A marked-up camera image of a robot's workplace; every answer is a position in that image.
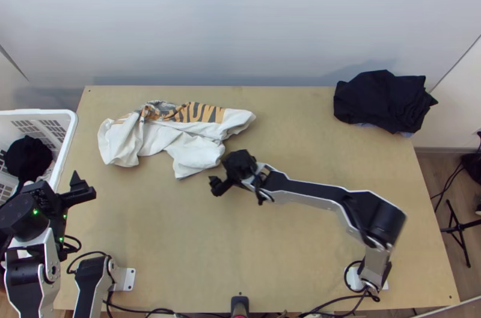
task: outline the black tripod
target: black tripod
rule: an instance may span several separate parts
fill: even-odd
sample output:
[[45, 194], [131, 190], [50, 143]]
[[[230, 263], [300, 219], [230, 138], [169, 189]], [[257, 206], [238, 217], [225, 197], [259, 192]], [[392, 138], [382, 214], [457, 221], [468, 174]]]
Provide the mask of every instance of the black tripod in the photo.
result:
[[[446, 200], [446, 203], [447, 203], [447, 206], [449, 207], [449, 210], [451, 210], [451, 217], [449, 218], [449, 227], [441, 229], [441, 232], [451, 234], [451, 236], [455, 239], [455, 241], [457, 241], [457, 243], [459, 244], [459, 246], [462, 248], [464, 252], [464, 257], [466, 258], [466, 265], [468, 266], [468, 268], [470, 268], [471, 267], [470, 257], [468, 255], [468, 249], [466, 247], [466, 243], [464, 241], [464, 236], [462, 232], [467, 228], [481, 225], [481, 219], [478, 219], [466, 224], [461, 224], [458, 221], [458, 217], [456, 216], [456, 213], [453, 210], [453, 207], [451, 206], [451, 202], [449, 201], [449, 199]], [[455, 236], [454, 234], [455, 232], [459, 233], [459, 239]]]

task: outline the tabletop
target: tabletop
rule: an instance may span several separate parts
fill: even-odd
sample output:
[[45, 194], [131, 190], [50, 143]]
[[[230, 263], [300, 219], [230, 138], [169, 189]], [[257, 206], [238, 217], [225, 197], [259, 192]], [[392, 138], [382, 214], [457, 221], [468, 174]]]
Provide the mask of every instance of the tabletop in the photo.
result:
[[[68, 190], [73, 170], [94, 186], [94, 201], [70, 209], [67, 234], [82, 241], [81, 252], [101, 250], [120, 266], [136, 268], [133, 290], [116, 292], [112, 301], [227, 312], [230, 298], [242, 294], [251, 311], [308, 311], [350, 295], [344, 268], [364, 255], [331, 212], [295, 203], [258, 206], [254, 194], [237, 188], [214, 197], [208, 176], [224, 177], [221, 167], [176, 180], [166, 152], [141, 157], [132, 168], [105, 165], [97, 143], [102, 121], [148, 100], [166, 100], [252, 111], [257, 118], [251, 126], [224, 141], [226, 154], [246, 148], [291, 179], [371, 190], [406, 213], [389, 289], [379, 303], [365, 299], [359, 309], [458, 303], [411, 141], [338, 121], [333, 94], [323, 87], [86, 87], [58, 191]], [[76, 302], [74, 278], [64, 273], [69, 261], [63, 263], [58, 309], [73, 309]], [[341, 301], [332, 309], [354, 305]]]

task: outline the laundry basket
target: laundry basket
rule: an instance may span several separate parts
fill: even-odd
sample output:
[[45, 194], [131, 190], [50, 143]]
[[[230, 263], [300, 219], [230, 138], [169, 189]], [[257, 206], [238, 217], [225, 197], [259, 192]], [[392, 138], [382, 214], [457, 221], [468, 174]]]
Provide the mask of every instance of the laundry basket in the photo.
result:
[[5, 166], [4, 154], [11, 143], [29, 135], [52, 150], [55, 166], [49, 184], [56, 191], [76, 127], [77, 115], [70, 110], [0, 111], [0, 205], [15, 192], [19, 182]]

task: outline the black cloth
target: black cloth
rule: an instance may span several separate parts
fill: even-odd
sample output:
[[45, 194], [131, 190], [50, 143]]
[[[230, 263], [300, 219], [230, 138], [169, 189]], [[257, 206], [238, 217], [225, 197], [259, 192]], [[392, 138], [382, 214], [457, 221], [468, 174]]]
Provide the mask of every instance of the black cloth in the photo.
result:
[[348, 124], [370, 123], [390, 133], [421, 129], [429, 107], [438, 102], [425, 88], [425, 76], [395, 76], [388, 70], [364, 72], [339, 81], [334, 116]]
[[40, 139], [28, 135], [12, 143], [4, 155], [5, 166], [9, 174], [19, 179], [15, 195], [22, 189], [28, 180], [37, 180], [50, 166], [53, 156], [52, 151]]

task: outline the black cable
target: black cable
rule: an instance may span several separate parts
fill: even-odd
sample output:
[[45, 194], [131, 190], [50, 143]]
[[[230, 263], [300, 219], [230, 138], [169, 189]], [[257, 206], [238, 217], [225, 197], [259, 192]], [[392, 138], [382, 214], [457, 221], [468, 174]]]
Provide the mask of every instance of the black cable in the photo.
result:
[[[112, 299], [112, 295], [114, 294], [113, 291], [110, 291], [107, 295], [107, 302], [110, 302], [110, 300]], [[109, 318], [113, 318], [112, 317], [112, 313], [110, 312], [110, 304], [105, 304], [105, 307], [107, 308], [107, 315], [109, 316]]]
[[460, 170], [458, 170], [458, 171], [456, 172], [456, 174], [453, 175], [453, 177], [452, 177], [452, 179], [451, 179], [451, 182], [449, 183], [449, 185], [447, 186], [447, 188], [446, 188], [446, 189], [443, 189], [443, 191], [441, 192], [440, 198], [439, 198], [438, 202], [436, 203], [436, 207], [434, 208], [434, 212], [437, 212], [437, 211], [438, 211], [438, 208], [439, 208], [439, 206], [440, 206], [440, 204], [441, 204], [441, 202], [442, 202], [442, 200], [443, 200], [443, 198], [444, 198], [444, 193], [447, 192], [447, 190], [449, 189], [449, 187], [451, 187], [451, 184], [454, 182], [456, 176], [457, 176], [461, 171], [463, 171], [463, 170], [464, 170], [464, 168], [461, 168]]
[[351, 268], [353, 265], [361, 264], [362, 262], [363, 262], [362, 260], [355, 260], [350, 265], [348, 265], [347, 268], [344, 270], [344, 284], [346, 285], [346, 287], [350, 291], [352, 291], [354, 293], [361, 293], [364, 289], [355, 290], [355, 289], [351, 288], [351, 285], [348, 283], [348, 271], [349, 271], [349, 268]]
[[434, 199], [434, 198], [436, 198], [436, 197], [439, 197], [440, 195], [442, 195], [443, 193], [445, 193], [446, 190], [449, 189], [449, 187], [450, 187], [451, 184], [453, 183], [452, 178], [453, 178], [454, 175], [456, 175], [456, 174], [458, 173], [458, 169], [459, 169], [459, 167], [460, 167], [461, 165], [462, 165], [462, 163], [459, 163], [458, 166], [456, 167], [456, 169], [454, 170], [454, 172], [452, 172], [452, 174], [448, 177], [448, 179], [446, 180], [446, 182], [445, 182], [445, 184], [444, 184], [444, 187], [443, 187], [442, 191], [439, 192], [439, 193], [437, 193], [436, 195], [433, 195], [433, 196], [431, 197], [431, 199]]
[[[309, 312], [306, 312], [306, 313], [302, 313], [302, 314], [299, 314], [299, 318], [304, 318], [305, 316], [308, 316], [309, 314], [321, 314], [323, 316], [328, 316], [328, 317], [333, 317], [333, 318], [344, 318], [344, 317], [347, 317], [348, 315], [354, 313], [356, 311], [356, 309], [359, 307], [359, 305], [361, 304], [361, 302], [363, 301], [363, 299], [366, 297], [366, 296], [369, 296], [370, 298], [372, 298], [375, 302], [379, 302], [379, 297], [376, 297], [376, 296], [373, 296], [371, 293], [369, 293], [369, 291], [367, 290], [367, 287], [364, 288], [364, 292], [362, 295], [354, 295], [354, 296], [345, 296], [345, 297], [340, 297], [340, 298], [336, 298], [336, 299], [333, 299], [332, 301], [329, 301], [327, 303], [324, 303], [316, 308], [314, 308], [313, 310], [309, 311]], [[347, 313], [344, 313], [344, 314], [331, 314], [331, 313], [325, 313], [325, 312], [319, 312], [319, 310], [321, 310], [322, 308], [325, 308], [327, 307], [328, 305], [331, 305], [333, 303], [336, 303], [336, 302], [339, 302], [339, 301], [344, 301], [344, 300], [347, 300], [347, 299], [355, 299], [355, 298], [359, 298], [359, 301], [357, 302], [357, 304], [354, 306], [353, 309], [351, 309], [351, 311], [347, 312]]]
[[67, 239], [70, 239], [70, 240], [73, 240], [74, 242], [76, 242], [78, 244], [78, 246], [76, 247], [77, 251], [82, 249], [82, 242], [79, 239], [77, 239], [73, 236], [69, 236], [69, 235], [64, 235], [64, 238], [67, 238]]
[[11, 243], [11, 240], [13, 239], [13, 234], [10, 234], [7, 236], [7, 239], [5, 240], [4, 244], [0, 247], [0, 261], [3, 259], [4, 254], [7, 252], [8, 246]]
[[[217, 314], [217, 313], [201, 313], [201, 314], [205, 314], [206, 316], [213, 316], [213, 317], [219, 317], [219, 318], [227, 318], [225, 316], [222, 316], [221, 314]], [[267, 313], [263, 314], [260, 318], [266, 318], [267, 317]]]
[[67, 267], [67, 274], [75, 274], [77, 271], [72, 271], [70, 269], [70, 268], [72, 268], [74, 263], [81, 258], [84, 258], [88, 255], [93, 255], [93, 254], [100, 254], [100, 255], [103, 255], [104, 257], [109, 257], [109, 259], [112, 259], [112, 257], [110, 255], [108, 255], [107, 253], [101, 252], [101, 251], [93, 251], [93, 252], [83, 253], [83, 254], [79, 255], [78, 257], [76, 257], [74, 260], [72, 260], [70, 262], [69, 266]]
[[[351, 285], [348, 283], [348, 271], [349, 269], [355, 265], [355, 264], [361, 264], [363, 261], [362, 260], [355, 260], [353, 261], [351, 264], [349, 264], [346, 269], [344, 270], [344, 284], [346, 285], [346, 287], [355, 292], [355, 293], [362, 293], [361, 295], [352, 295], [352, 296], [344, 296], [344, 297], [340, 297], [340, 298], [336, 298], [336, 299], [333, 299], [332, 301], [329, 301], [327, 303], [324, 303], [324, 304], [321, 304], [320, 306], [312, 309], [311, 311], [309, 312], [306, 312], [306, 313], [301, 313], [298, 317], [299, 318], [304, 318], [305, 316], [309, 315], [309, 314], [321, 314], [321, 315], [324, 315], [324, 316], [328, 316], [328, 317], [334, 317], [334, 318], [344, 318], [344, 317], [347, 317], [348, 315], [350, 314], [354, 314], [354, 312], [356, 311], [356, 309], [359, 307], [359, 305], [361, 304], [361, 302], [363, 301], [363, 299], [365, 297], [369, 297], [371, 298], [373, 301], [375, 302], [379, 302], [380, 301], [380, 298], [377, 297], [377, 296], [374, 296], [372, 295], [369, 291], [368, 291], [368, 287], [367, 286], [364, 286], [361, 290], [355, 290], [351, 287]], [[331, 314], [331, 313], [324, 313], [324, 312], [319, 312], [319, 310], [321, 310], [322, 308], [324, 307], [327, 307], [328, 305], [331, 305], [333, 303], [336, 303], [336, 302], [339, 302], [339, 301], [344, 301], [346, 299], [355, 299], [355, 298], [359, 298], [359, 301], [357, 302], [357, 304], [354, 306], [353, 309], [351, 309], [350, 312], [348, 313], [345, 313], [345, 314]]]
[[[481, 139], [481, 132], [477, 132], [477, 135], [479, 136], [479, 138]], [[479, 145], [476, 149], [476, 152], [474, 154], [479, 154], [481, 150], [481, 141], [479, 142]], [[436, 203], [436, 207], [434, 208], [434, 212], [436, 212], [443, 200], [443, 197], [444, 197], [444, 193], [447, 192], [447, 190], [451, 187], [451, 185], [453, 184], [456, 176], [458, 176], [458, 174], [464, 170], [464, 167], [462, 167], [462, 162], [458, 164], [458, 166], [456, 167], [456, 169], [454, 170], [454, 172], [452, 172], [452, 174], [448, 177], [448, 179], [446, 180], [445, 184], [444, 184], [444, 187], [442, 189], [441, 192], [433, 195], [431, 197], [431, 199], [434, 199], [436, 197], [439, 197], [439, 200], [438, 202]]]
[[[124, 312], [130, 312], [130, 313], [141, 313], [141, 314], [146, 314], [146, 318], [149, 317], [151, 314], [155, 314], [155, 313], [159, 313], [159, 314], [175, 314], [175, 312], [173, 310], [170, 310], [170, 309], [166, 309], [166, 308], [155, 308], [154, 310], [150, 310], [150, 311], [147, 311], [147, 310], [137, 310], [137, 309], [131, 309], [131, 308], [126, 308], [126, 307], [121, 307], [119, 305], [116, 305], [116, 304], [113, 304], [111, 302], [111, 299], [112, 299], [112, 295], [113, 295], [114, 292], [109, 292], [108, 296], [107, 296], [107, 300], [103, 301], [107, 307], [107, 314], [109, 314], [109, 318], [112, 318], [111, 317], [111, 313], [110, 312], [110, 307], [113, 307], [113, 308], [116, 308], [118, 310], [121, 310], [121, 311], [124, 311]], [[185, 318], [189, 318], [188, 316], [184, 315], [184, 314], [180, 314], [181, 316], [185, 317]]]

